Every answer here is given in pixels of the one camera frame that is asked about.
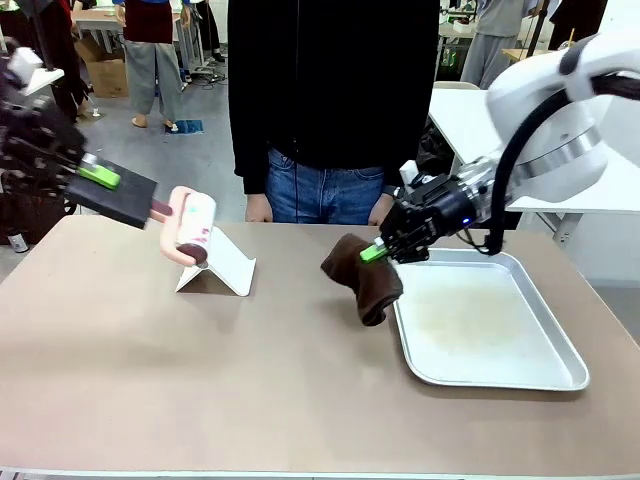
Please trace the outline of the person's right forearm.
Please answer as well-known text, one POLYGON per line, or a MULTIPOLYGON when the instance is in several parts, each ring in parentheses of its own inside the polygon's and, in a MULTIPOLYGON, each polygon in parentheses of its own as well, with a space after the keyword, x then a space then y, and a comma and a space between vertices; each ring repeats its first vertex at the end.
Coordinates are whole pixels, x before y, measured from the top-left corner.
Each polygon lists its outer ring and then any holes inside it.
POLYGON ((264 105, 252 89, 229 86, 229 118, 235 160, 234 173, 246 195, 264 194, 269 170, 264 105))

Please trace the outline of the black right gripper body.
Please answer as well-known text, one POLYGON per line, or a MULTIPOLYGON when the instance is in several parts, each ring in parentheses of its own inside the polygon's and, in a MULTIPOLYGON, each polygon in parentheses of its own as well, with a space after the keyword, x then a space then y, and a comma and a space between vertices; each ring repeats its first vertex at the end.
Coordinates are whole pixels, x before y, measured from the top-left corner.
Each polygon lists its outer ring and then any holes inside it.
POLYGON ((386 246, 429 246, 474 223, 474 203, 457 177, 439 175, 399 187, 383 221, 386 246))

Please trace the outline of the bystander in grey trousers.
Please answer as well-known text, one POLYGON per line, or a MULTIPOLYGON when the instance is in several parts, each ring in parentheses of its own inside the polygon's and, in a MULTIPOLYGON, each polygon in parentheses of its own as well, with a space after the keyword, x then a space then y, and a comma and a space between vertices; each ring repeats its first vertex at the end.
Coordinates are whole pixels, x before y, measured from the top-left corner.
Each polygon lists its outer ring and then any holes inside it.
POLYGON ((132 124, 145 128, 158 101, 165 128, 176 132, 182 80, 170 0, 121 0, 114 6, 123 27, 129 99, 135 113, 132 124))

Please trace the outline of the brown cloth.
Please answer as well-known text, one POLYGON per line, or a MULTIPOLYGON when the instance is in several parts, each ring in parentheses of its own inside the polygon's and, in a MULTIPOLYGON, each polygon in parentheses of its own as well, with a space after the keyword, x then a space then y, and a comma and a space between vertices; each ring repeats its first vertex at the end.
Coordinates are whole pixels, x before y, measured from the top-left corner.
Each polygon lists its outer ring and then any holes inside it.
POLYGON ((388 261, 365 263, 360 253, 372 243, 354 234, 342 236, 321 264, 334 282, 352 290, 361 323, 374 327, 386 319, 385 309, 403 294, 403 284, 388 261))

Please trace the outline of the silver metal tray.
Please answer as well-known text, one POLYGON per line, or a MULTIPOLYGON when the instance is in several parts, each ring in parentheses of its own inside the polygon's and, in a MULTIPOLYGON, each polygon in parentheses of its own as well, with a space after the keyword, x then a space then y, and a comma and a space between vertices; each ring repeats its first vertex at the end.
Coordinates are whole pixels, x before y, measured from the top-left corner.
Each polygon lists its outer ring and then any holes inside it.
POLYGON ((590 373, 523 265, 505 253, 437 248, 394 266, 404 357, 421 381, 447 387, 580 392, 590 373))

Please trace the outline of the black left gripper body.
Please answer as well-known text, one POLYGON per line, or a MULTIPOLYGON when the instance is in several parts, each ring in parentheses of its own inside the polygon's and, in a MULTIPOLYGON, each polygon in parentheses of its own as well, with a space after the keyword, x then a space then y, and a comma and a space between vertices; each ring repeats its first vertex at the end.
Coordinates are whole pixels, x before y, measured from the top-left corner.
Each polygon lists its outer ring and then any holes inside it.
POLYGON ((0 99, 0 193, 84 201, 86 137, 50 98, 0 99))

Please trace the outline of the person's left hand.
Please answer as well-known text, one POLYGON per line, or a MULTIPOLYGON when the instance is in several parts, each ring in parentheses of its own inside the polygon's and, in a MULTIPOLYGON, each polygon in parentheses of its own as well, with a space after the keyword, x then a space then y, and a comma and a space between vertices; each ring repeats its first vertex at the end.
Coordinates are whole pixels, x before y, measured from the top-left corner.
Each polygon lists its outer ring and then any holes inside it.
POLYGON ((368 224, 370 226, 381 226, 393 204, 393 197, 387 193, 382 193, 370 211, 368 224))

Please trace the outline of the person's right hand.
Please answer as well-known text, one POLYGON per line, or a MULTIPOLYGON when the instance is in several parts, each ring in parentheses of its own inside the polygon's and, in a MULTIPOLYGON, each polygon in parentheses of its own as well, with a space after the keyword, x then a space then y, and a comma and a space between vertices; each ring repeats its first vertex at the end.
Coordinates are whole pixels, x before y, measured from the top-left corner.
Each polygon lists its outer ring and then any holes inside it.
POLYGON ((247 222, 271 223, 273 211, 265 194, 248 194, 246 196, 245 220, 247 222))

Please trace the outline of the lint roller with foam grip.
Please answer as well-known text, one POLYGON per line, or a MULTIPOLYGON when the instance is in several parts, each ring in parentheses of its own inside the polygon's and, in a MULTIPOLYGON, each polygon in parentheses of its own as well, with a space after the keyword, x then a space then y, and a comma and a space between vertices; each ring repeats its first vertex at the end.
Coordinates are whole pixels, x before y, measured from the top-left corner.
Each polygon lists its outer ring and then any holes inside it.
POLYGON ((160 250, 173 262, 192 267, 207 260, 215 200, 189 187, 177 186, 163 203, 155 198, 157 183, 124 167, 99 159, 120 175, 110 190, 80 176, 84 201, 73 201, 119 223, 144 229, 150 220, 161 224, 160 250))

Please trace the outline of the cardboard box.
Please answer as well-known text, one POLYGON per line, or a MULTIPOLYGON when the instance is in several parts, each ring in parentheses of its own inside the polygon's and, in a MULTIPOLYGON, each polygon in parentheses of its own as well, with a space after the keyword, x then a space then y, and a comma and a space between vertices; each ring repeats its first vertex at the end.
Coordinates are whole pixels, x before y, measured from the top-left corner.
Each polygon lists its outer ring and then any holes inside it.
POLYGON ((90 35, 77 40, 75 49, 86 65, 96 97, 126 98, 129 95, 123 49, 109 53, 90 35))

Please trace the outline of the black tripod pole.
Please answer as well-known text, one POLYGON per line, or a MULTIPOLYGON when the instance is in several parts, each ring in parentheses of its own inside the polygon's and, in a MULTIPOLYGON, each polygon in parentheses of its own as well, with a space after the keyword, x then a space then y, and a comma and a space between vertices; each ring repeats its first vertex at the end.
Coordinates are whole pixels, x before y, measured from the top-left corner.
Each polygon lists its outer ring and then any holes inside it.
POLYGON ((539 0, 533 11, 532 17, 536 17, 537 20, 536 20, 535 28, 533 30, 533 34, 531 36, 531 39, 529 40, 529 45, 527 47, 527 53, 526 53, 527 58, 531 57, 536 50, 536 46, 537 46, 539 36, 544 24, 544 20, 547 17, 549 3, 550 3, 550 0, 539 0))

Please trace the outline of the bystander in grey outfit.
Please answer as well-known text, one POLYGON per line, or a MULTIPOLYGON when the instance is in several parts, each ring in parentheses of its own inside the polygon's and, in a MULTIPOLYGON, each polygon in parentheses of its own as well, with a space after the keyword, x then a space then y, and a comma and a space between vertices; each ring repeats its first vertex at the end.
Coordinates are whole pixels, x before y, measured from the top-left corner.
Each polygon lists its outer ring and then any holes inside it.
POLYGON ((502 50, 514 48, 526 15, 527 0, 479 0, 474 38, 461 81, 486 90, 508 67, 502 50))

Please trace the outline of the person's left forearm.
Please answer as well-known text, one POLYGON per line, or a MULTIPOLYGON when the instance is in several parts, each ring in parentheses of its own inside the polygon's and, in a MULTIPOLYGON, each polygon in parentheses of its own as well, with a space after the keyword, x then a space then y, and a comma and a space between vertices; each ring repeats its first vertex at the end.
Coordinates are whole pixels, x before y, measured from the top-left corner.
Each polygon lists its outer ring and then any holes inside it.
POLYGON ((385 188, 402 184, 399 169, 417 157, 422 132, 429 114, 432 88, 420 86, 404 92, 390 111, 388 152, 384 164, 385 188))

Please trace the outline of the white side table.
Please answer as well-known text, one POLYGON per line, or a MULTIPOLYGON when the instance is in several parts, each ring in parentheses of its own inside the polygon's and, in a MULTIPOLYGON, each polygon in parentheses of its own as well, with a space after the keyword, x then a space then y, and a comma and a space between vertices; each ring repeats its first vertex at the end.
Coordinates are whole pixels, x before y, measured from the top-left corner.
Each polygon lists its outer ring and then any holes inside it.
MULTIPOLYGON (((640 168, 602 139, 592 118, 584 128, 559 124, 572 105, 541 126, 522 152, 509 211, 640 215, 640 168)), ((433 90, 429 117, 454 151, 453 175, 498 161, 506 142, 486 105, 486 92, 433 90)))

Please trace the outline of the person in black hoodie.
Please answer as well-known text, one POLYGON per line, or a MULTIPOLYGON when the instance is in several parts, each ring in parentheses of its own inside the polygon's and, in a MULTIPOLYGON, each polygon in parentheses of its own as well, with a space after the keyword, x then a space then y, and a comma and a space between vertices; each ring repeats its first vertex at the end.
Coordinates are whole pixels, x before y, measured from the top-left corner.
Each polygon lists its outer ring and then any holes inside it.
POLYGON ((433 90, 438 0, 229 0, 229 86, 264 105, 276 223, 369 225, 390 111, 433 90))

